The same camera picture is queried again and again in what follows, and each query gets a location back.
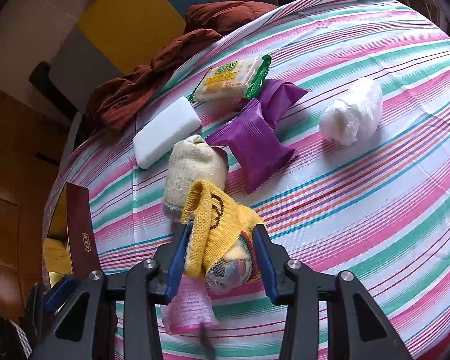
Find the yellow sock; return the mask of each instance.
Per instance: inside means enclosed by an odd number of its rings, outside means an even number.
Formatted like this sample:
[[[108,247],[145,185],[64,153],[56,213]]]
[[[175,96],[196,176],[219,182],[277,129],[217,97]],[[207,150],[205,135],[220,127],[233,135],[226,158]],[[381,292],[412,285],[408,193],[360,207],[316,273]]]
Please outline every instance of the yellow sock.
[[[262,223],[249,207],[237,204],[230,196],[205,180],[195,181],[182,210],[182,223],[193,214],[193,230],[188,242],[185,274],[204,277],[245,232],[251,239],[255,225]]]

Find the rolled white plastic bag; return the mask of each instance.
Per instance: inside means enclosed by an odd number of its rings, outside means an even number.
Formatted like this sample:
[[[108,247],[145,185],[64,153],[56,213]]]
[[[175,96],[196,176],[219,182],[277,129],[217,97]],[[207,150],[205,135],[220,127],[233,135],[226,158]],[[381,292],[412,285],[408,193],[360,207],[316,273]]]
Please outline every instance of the rolled white plastic bag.
[[[350,146],[369,139],[382,118],[383,96],[380,85],[361,78],[320,116],[320,132],[326,140]]]

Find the purple wrapper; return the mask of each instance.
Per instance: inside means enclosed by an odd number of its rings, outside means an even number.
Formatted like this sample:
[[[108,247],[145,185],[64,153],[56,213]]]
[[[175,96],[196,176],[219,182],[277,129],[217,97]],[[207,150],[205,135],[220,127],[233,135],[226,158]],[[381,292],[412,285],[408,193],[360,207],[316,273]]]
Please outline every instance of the purple wrapper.
[[[265,80],[262,93],[257,97],[262,104],[263,118],[274,130],[287,109],[309,92],[310,89],[302,89],[281,79]]]
[[[210,146],[229,146],[246,178],[245,192],[252,193],[290,161],[295,149],[282,145],[263,119],[262,105],[251,100],[243,112],[205,141]]]

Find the table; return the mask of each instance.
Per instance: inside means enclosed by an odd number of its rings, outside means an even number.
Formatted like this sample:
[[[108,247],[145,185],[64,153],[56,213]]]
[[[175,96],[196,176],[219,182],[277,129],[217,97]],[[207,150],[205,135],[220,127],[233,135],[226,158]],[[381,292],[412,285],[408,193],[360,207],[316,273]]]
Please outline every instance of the table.
[[[184,64],[120,137],[104,132],[79,147],[57,178],[44,213],[50,222],[65,181],[89,188],[103,270],[116,273],[152,257],[170,240],[162,214],[166,155],[147,171],[133,136],[207,68],[245,56],[272,56],[269,78],[312,89],[277,127],[299,156],[246,195],[228,151],[226,192],[254,208],[272,240],[312,269],[351,270],[370,291],[417,358],[450,332],[450,39],[394,0],[298,0],[222,38]],[[351,147],[323,140],[320,113],[360,77],[383,90],[383,118],[373,138]],[[233,115],[236,102],[196,105],[201,134]],[[276,359],[286,309],[261,281],[212,295],[220,325],[217,356]],[[123,358],[123,305],[115,336]],[[168,335],[165,359],[203,358],[197,339]],[[326,358],[326,310],[320,307],[319,358]]]

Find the yellow panel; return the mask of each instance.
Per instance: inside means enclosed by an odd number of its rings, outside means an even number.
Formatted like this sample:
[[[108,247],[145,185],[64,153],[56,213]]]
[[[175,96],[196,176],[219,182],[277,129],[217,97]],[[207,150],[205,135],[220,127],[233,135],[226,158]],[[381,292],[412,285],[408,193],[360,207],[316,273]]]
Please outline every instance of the yellow panel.
[[[97,0],[78,25],[125,74],[180,36],[185,21],[167,0]]]

